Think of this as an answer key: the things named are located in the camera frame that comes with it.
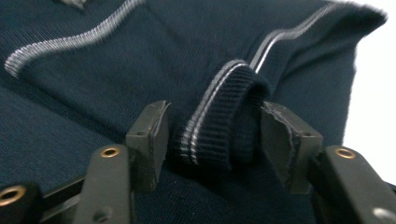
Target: seam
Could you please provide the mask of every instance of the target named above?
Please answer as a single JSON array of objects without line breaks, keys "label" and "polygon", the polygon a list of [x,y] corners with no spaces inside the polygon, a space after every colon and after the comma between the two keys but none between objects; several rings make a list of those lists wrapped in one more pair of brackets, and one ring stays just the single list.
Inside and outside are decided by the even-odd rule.
[{"label": "seam", "polygon": [[262,68],[262,64],[265,62],[265,59],[268,56],[269,51],[277,41],[298,38],[306,31],[308,31],[317,21],[319,21],[329,13],[333,12],[340,6],[340,4],[329,4],[325,7],[320,8],[309,18],[307,18],[305,21],[292,29],[280,29],[273,31],[271,34],[265,37],[260,44],[259,49],[257,50],[253,60],[249,65],[250,68],[253,69],[256,74],[258,74],[260,72],[260,69]]},{"label": "seam", "polygon": [[126,0],[115,12],[96,27],[80,35],[36,42],[12,52],[4,67],[13,77],[18,78],[21,69],[33,59],[49,53],[78,49],[98,43],[111,35],[129,13],[145,0]]},{"label": "seam", "polygon": [[212,104],[217,92],[227,77],[233,72],[233,70],[240,66],[248,65],[242,60],[232,60],[224,64],[224,66],[213,78],[209,87],[206,89],[203,99],[189,120],[185,132],[182,135],[180,155],[185,162],[199,165],[198,159],[196,157],[196,143],[207,110]]}]

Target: white surface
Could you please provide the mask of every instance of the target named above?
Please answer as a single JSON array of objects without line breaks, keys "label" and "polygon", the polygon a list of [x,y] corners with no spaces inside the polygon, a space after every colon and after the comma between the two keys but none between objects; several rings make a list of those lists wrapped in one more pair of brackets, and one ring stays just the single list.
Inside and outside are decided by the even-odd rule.
[{"label": "white surface", "polygon": [[353,2],[383,9],[388,21],[358,45],[344,146],[359,151],[396,185],[396,1]]}]

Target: brass screw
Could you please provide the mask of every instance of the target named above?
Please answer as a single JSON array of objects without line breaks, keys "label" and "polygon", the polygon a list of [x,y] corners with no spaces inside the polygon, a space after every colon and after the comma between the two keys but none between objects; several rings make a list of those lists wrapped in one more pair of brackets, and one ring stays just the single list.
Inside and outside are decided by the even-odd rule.
[{"label": "brass screw", "polygon": [[105,150],[103,150],[100,155],[103,158],[111,158],[111,157],[115,157],[117,155],[119,155],[120,150],[116,147],[110,147],[110,148],[106,148]]},{"label": "brass screw", "polygon": [[24,186],[14,186],[0,192],[0,207],[15,203],[26,192]]},{"label": "brass screw", "polygon": [[337,154],[337,156],[345,158],[345,159],[354,159],[356,157],[356,154],[353,153],[351,150],[345,149],[345,148],[337,148],[335,150],[335,154]]}]

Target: knit fabric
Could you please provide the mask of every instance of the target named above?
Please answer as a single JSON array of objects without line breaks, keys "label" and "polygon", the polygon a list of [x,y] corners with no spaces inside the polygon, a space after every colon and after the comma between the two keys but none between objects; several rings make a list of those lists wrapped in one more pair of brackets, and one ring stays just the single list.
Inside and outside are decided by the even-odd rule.
[{"label": "knit fabric", "polygon": [[312,223],[309,197],[283,190],[262,155],[260,106],[285,105],[341,144],[356,44],[384,22],[314,0],[0,4],[0,183],[62,185],[167,100],[168,161],[137,196],[142,223]]}]

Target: clothing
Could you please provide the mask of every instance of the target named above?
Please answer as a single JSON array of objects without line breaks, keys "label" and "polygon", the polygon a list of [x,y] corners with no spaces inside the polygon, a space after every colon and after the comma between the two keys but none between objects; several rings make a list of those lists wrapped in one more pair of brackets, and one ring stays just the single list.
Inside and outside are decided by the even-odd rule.
[{"label": "clothing", "polygon": [[[167,100],[168,161],[158,189],[137,197],[142,223],[313,222],[309,197],[286,193],[262,155],[260,106],[285,105],[326,146],[341,144],[356,44],[384,22],[368,7],[314,0],[97,0],[84,13],[1,4],[0,183],[52,169],[36,181],[61,185]],[[24,158],[29,147],[40,153]]]}]

